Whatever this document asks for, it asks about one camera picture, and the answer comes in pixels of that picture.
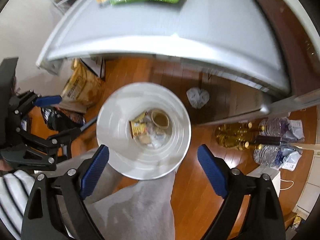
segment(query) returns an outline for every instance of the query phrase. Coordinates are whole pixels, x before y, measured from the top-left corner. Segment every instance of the screw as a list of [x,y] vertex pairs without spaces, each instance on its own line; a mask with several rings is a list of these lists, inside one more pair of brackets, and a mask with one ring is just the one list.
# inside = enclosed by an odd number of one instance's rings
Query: screw
[[44,174],[39,174],[37,177],[37,180],[43,180],[44,179]]
[[48,158],[48,162],[49,162],[49,163],[54,163],[54,158],[49,157],[49,158]]
[[262,174],[262,178],[264,180],[269,180],[270,179],[270,176],[268,174]]
[[70,169],[70,170],[68,170],[67,173],[68,173],[69,176],[73,176],[73,175],[76,174],[76,172],[77,172],[76,169]]
[[233,168],[233,169],[231,170],[231,173],[232,173],[233,175],[239,175],[239,174],[240,174],[240,171],[239,171],[237,168]]

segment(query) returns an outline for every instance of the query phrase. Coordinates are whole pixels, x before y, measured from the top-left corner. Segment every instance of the blue rubber pad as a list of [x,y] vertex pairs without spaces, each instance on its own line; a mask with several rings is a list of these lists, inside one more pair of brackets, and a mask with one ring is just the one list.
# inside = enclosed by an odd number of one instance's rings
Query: blue rubber pad
[[217,195],[225,198],[228,195],[227,179],[215,163],[214,158],[211,151],[205,145],[201,145],[198,148],[198,161],[209,179],[213,190]]
[[44,106],[59,104],[61,101],[62,101],[61,96],[47,96],[47,97],[37,98],[34,105],[39,107],[44,107]]
[[109,149],[103,146],[81,180],[80,197],[85,199],[93,193],[97,182],[109,160]]

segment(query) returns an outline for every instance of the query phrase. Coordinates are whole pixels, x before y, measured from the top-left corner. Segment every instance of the wooden floor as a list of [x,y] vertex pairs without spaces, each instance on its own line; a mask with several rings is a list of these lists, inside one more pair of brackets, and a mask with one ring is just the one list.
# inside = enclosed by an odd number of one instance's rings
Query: wooden floor
[[[85,117],[89,120],[97,115],[104,101],[120,87],[132,82],[154,82],[173,91],[186,106],[190,119],[194,122],[197,119],[197,115],[201,114],[201,111],[190,106],[186,91],[191,87],[203,87],[210,90],[211,88],[207,82],[209,79],[207,74],[182,69],[179,64],[164,63],[146,58],[120,58],[108,61],[103,98],[95,107],[88,110]],[[211,104],[211,101],[209,101],[206,111],[210,110]],[[39,110],[35,109],[33,113],[34,118],[38,116],[40,123],[42,117],[39,117]],[[291,114],[291,119],[301,119],[306,137],[305,142],[315,143],[316,107],[294,112]],[[32,132],[43,137],[47,136],[46,133],[48,131],[44,132],[45,126],[41,124],[39,125],[41,127],[37,127],[34,121],[35,119],[33,119]],[[216,157],[223,158],[230,168],[237,167],[244,174],[249,173],[258,166],[254,162],[251,152],[227,150],[217,145],[213,136],[215,128],[215,126],[192,126],[190,147],[178,170],[172,192],[171,203],[177,240],[201,239],[222,203],[222,198],[214,193],[197,161],[197,148],[201,144],[206,144]],[[77,155],[86,149],[97,146],[95,127],[91,127],[73,143],[72,153]],[[289,216],[297,203],[307,180],[312,157],[312,151],[304,151],[295,171],[281,171],[282,179],[294,180],[295,182],[293,187],[280,193],[279,199],[284,216]],[[123,178],[117,190],[135,182],[133,179]],[[288,187],[285,182],[281,184],[282,188]],[[240,230],[248,199],[247,197],[243,201],[243,206],[230,237],[236,236]]]

